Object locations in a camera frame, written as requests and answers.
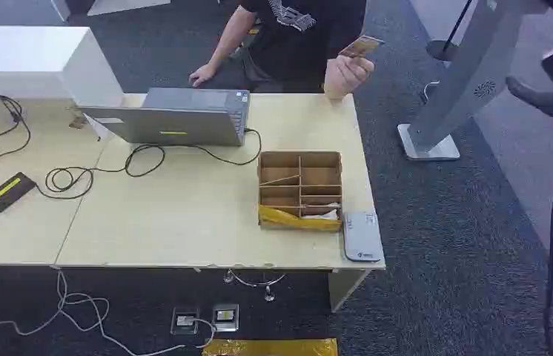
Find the person's right hand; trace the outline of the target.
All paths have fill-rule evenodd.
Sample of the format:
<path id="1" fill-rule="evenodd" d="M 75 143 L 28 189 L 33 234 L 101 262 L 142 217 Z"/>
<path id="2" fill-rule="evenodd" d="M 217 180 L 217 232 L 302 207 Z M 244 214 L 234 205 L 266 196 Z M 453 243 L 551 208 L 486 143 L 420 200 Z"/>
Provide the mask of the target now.
<path id="1" fill-rule="evenodd" d="M 196 69 L 188 77 L 188 80 L 193 88 L 199 87 L 203 82 L 210 80 L 217 72 L 217 66 L 211 63 L 206 63 Z"/>

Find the person's left hand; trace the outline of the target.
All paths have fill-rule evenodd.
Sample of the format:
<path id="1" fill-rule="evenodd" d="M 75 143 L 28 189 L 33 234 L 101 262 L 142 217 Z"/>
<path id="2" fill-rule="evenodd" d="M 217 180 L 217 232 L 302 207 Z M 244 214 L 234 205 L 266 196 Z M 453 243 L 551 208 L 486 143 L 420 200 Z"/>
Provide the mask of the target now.
<path id="1" fill-rule="evenodd" d="M 323 90 L 330 100 L 353 93 L 374 72 L 375 65 L 363 57 L 337 56 L 327 61 Z"/>

